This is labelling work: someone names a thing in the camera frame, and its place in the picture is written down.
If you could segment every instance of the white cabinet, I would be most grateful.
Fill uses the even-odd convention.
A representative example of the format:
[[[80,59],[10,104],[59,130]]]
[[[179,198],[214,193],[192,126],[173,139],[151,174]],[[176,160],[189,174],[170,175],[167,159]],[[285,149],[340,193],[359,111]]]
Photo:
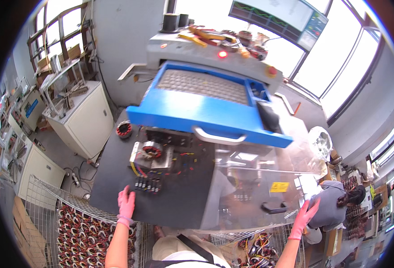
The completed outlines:
[[[85,159],[97,160],[114,127],[114,118],[99,81],[87,81],[86,94],[73,98],[74,108],[60,119],[47,116],[62,141]]]
[[[18,196],[34,205],[55,210],[57,198],[44,190],[32,174],[41,180],[60,188],[65,170],[55,164],[34,144],[23,168]]]

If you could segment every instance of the yellow tool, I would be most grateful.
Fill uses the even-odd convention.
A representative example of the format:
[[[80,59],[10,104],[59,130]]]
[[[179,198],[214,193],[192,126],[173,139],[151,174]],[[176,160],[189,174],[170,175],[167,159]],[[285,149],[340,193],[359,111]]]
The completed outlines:
[[[208,29],[198,29],[196,27],[189,27],[189,31],[206,39],[227,40],[231,43],[237,43],[237,40],[234,36],[219,33],[216,31],[211,31]]]
[[[193,34],[190,33],[180,33],[178,35],[180,38],[186,39],[186,40],[190,40],[193,41],[194,43],[202,46],[202,47],[207,47],[207,44],[203,41],[201,41],[198,37],[194,36]]]

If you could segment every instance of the spool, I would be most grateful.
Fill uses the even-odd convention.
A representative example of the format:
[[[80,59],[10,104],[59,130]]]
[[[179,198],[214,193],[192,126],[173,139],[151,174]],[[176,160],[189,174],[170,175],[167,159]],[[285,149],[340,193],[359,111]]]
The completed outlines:
[[[188,14],[180,14],[179,15],[179,24],[178,27],[187,27],[188,26]]]
[[[173,13],[164,14],[163,29],[159,30],[160,33],[175,34],[179,32],[179,15]]]

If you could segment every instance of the apron strap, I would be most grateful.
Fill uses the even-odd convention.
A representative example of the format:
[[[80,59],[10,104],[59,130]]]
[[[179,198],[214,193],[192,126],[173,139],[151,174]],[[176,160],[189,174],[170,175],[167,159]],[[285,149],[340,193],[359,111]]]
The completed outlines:
[[[205,258],[210,264],[215,264],[213,261],[213,255],[209,252],[207,252],[205,249],[191,241],[188,237],[184,236],[183,234],[180,234],[177,236],[177,238],[182,241],[185,245],[187,245],[190,249],[194,250],[198,255],[202,256]]]

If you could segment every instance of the gloved hand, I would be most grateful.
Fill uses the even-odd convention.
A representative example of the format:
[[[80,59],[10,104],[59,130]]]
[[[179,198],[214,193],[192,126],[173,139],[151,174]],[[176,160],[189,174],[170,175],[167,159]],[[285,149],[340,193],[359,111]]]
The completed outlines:
[[[320,198],[316,200],[314,206],[307,211],[308,205],[310,200],[306,200],[301,207],[298,215],[294,221],[294,225],[292,226],[291,234],[289,235],[288,239],[296,239],[301,240],[301,234],[303,233],[304,228],[316,214],[317,210],[319,209]]]
[[[130,224],[133,223],[131,216],[135,210],[135,192],[129,193],[130,186],[124,187],[124,190],[118,193],[118,207],[119,214],[117,215],[118,223],[122,223],[130,228]]]

